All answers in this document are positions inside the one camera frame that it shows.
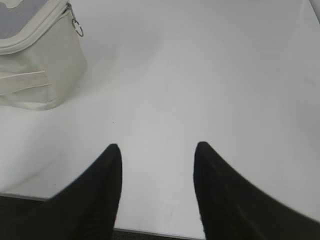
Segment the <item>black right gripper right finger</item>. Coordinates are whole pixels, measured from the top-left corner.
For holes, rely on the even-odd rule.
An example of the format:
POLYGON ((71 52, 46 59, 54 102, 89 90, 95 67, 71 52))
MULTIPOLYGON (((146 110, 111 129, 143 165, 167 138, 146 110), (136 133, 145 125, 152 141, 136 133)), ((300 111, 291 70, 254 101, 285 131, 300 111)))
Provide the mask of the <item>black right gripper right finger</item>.
POLYGON ((320 223, 270 197, 207 142, 197 144, 193 184, 207 240, 318 240, 320 223))

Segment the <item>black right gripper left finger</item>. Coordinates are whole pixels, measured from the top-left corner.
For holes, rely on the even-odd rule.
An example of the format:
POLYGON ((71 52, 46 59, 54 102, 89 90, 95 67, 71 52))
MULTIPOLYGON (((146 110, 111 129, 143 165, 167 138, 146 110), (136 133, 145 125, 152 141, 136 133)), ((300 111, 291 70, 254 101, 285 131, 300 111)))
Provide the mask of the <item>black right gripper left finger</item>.
POLYGON ((122 192, 117 144, 54 197, 0 226, 2 240, 110 240, 122 192))

